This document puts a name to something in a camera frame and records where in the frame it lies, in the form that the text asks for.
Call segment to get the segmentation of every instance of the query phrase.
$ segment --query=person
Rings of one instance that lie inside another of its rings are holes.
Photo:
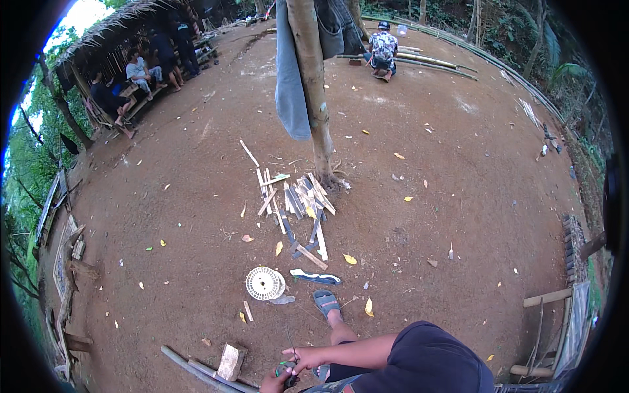
[[[173,28],[175,42],[177,43],[179,58],[190,73],[190,78],[197,77],[201,71],[196,60],[196,53],[194,53],[191,29],[187,23],[181,22],[176,16],[171,19],[170,23]]]
[[[157,87],[168,87],[167,84],[162,83],[162,68],[160,66],[153,67],[149,70],[144,59],[140,57],[140,52],[135,48],[131,49],[127,56],[129,64],[126,65],[126,77],[148,93],[149,101],[153,99],[153,92],[148,86],[151,79],[155,79]]]
[[[389,33],[391,25],[387,21],[378,23],[378,32],[369,37],[368,52],[363,55],[374,70],[371,75],[389,82],[396,73],[393,58],[398,54],[398,39]]]
[[[105,113],[109,114],[114,120],[114,124],[129,137],[133,138],[134,131],[129,131],[122,123],[123,116],[131,106],[131,99],[128,97],[114,96],[114,94],[101,82],[103,73],[99,69],[94,69],[89,78],[92,80],[92,87],[89,92],[92,98],[101,107]]]
[[[260,393],[284,392],[284,381],[303,370],[312,370],[321,384],[300,393],[494,391],[485,363],[438,326],[418,321],[400,333],[360,340],[343,322],[332,292],[319,289],[313,298],[332,327],[331,345],[284,350],[297,365],[279,376],[274,367],[264,377]]]
[[[164,33],[157,33],[155,30],[148,32],[151,38],[150,51],[153,57],[159,59],[162,68],[162,74],[168,75],[170,83],[175,87],[175,91],[180,91],[184,85],[184,79],[181,77],[181,71],[177,66],[177,58],[170,46],[170,38]]]

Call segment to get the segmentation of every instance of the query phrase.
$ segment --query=fallen leaf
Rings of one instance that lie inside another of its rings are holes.
[[[371,298],[367,299],[367,304],[365,304],[365,314],[369,316],[374,316],[374,312],[372,311]]]
[[[356,258],[351,257],[350,255],[346,255],[346,254],[343,254],[343,256],[345,257],[345,261],[349,263],[350,265],[355,265],[357,263]]]
[[[316,218],[316,214],[315,214],[313,208],[311,208],[310,206],[306,206],[306,214],[310,218]]]

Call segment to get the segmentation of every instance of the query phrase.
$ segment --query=sandal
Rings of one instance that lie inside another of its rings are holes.
[[[332,309],[338,309],[341,311],[341,307],[338,305],[336,296],[327,289],[317,289],[313,293],[314,303],[316,307],[324,315],[325,319],[328,319],[328,313]]]
[[[330,365],[329,364],[322,364],[316,370],[313,368],[312,372],[313,372],[314,376],[319,378],[321,383],[323,383],[326,380],[326,376],[328,375],[329,369],[330,369]]]

